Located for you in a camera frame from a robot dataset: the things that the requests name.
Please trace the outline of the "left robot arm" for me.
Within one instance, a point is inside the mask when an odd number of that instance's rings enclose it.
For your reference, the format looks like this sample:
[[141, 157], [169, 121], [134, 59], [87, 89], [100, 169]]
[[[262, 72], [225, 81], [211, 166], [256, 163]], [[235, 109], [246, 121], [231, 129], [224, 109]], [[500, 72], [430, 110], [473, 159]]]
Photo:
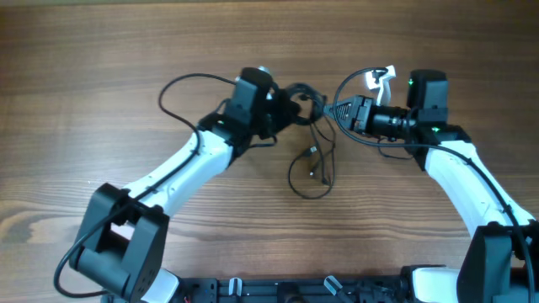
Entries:
[[300, 105], [263, 68], [245, 67], [232, 81], [232, 96], [191, 125], [193, 135], [147, 176], [119, 189], [104, 183], [91, 196], [72, 247], [59, 262], [100, 286], [95, 296], [112, 295], [140, 302], [153, 292], [161, 302], [173, 298], [179, 279], [161, 268], [170, 218], [191, 195], [223, 173], [257, 136], [277, 142], [277, 134], [295, 123]]

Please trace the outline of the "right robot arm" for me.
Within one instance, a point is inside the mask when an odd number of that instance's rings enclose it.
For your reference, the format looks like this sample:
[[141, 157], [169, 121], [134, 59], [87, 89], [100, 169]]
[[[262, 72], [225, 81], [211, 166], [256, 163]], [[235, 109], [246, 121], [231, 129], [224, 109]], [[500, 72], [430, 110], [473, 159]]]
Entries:
[[404, 268], [408, 301], [536, 302], [538, 221], [504, 191], [464, 129], [448, 123], [446, 74], [412, 71], [406, 108], [389, 104], [391, 66], [353, 75], [365, 76], [377, 96], [334, 98], [325, 114], [353, 141], [403, 148], [441, 186], [472, 238], [459, 269]]

